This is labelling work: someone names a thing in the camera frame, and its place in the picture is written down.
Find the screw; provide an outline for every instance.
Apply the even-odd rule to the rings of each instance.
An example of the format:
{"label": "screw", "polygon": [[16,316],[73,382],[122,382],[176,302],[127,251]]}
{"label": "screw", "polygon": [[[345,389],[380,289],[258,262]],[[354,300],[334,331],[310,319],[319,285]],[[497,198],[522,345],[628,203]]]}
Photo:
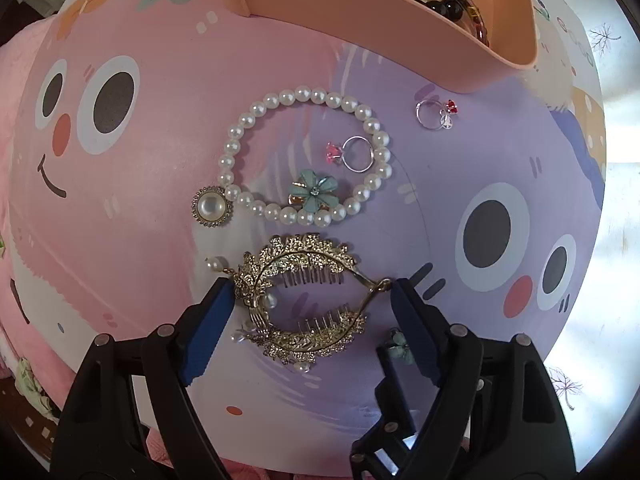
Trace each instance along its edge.
{"label": "screw", "polygon": [[94,339],[94,343],[96,346],[104,346],[109,342],[110,338],[109,334],[98,334]]}
{"label": "screw", "polygon": [[516,341],[519,345],[529,346],[531,344],[531,338],[527,334],[518,334]]}
{"label": "screw", "polygon": [[175,328],[173,325],[160,325],[158,327],[158,335],[160,337],[169,337],[172,333],[174,333]]}
{"label": "screw", "polygon": [[388,423],[385,424],[385,431],[387,433],[393,433],[397,429],[398,429],[398,423],[397,422],[388,422]]}
{"label": "screw", "polygon": [[469,333],[469,330],[466,328],[466,326],[460,324],[451,325],[449,330],[454,336],[457,337],[466,337],[466,335]]}

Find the pink gemstone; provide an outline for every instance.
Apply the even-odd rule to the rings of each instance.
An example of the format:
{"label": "pink gemstone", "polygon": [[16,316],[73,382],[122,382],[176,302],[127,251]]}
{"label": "pink gemstone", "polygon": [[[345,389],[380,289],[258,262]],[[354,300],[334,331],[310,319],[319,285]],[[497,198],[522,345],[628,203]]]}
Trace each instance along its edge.
{"label": "pink gemstone", "polygon": [[327,143],[326,146],[326,161],[331,164],[335,162],[337,159],[340,159],[342,156],[342,148],[340,146],[336,146],[330,142]]}

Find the black bead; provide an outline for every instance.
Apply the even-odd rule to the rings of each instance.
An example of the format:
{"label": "black bead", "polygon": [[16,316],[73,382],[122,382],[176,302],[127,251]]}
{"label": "black bead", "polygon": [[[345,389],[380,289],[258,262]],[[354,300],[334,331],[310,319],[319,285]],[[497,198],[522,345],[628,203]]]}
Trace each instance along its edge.
{"label": "black bead", "polygon": [[462,18],[464,9],[456,0],[444,0],[443,3],[447,9],[447,18],[449,18],[452,22],[456,22],[460,18]]}
{"label": "black bead", "polygon": [[430,2],[421,2],[420,0],[416,0],[416,2],[423,4],[425,7],[429,7],[434,12],[437,12],[441,16],[447,15],[447,7],[442,2],[438,0],[431,0]]}

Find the pink tray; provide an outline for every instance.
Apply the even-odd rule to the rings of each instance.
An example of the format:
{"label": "pink tray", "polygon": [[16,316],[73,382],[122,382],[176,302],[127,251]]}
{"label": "pink tray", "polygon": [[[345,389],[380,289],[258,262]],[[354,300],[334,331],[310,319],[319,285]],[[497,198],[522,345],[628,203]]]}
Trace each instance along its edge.
{"label": "pink tray", "polygon": [[412,0],[224,0],[236,14],[319,30],[460,93],[531,68],[538,53],[530,0],[474,2],[491,48]]}

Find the cartoon mouth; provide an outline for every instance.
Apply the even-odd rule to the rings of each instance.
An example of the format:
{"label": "cartoon mouth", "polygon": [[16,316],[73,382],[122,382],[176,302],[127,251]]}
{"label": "cartoon mouth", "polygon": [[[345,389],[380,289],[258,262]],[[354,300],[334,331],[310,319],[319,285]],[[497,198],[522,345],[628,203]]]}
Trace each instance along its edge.
{"label": "cartoon mouth", "polygon": [[42,160],[40,164],[38,164],[38,172],[42,174],[42,179],[44,183],[47,184],[47,187],[52,190],[56,195],[62,198],[66,198],[66,191],[64,189],[60,189],[57,186],[54,186],[51,181],[47,178],[47,174],[44,172],[44,155],[42,155]]}

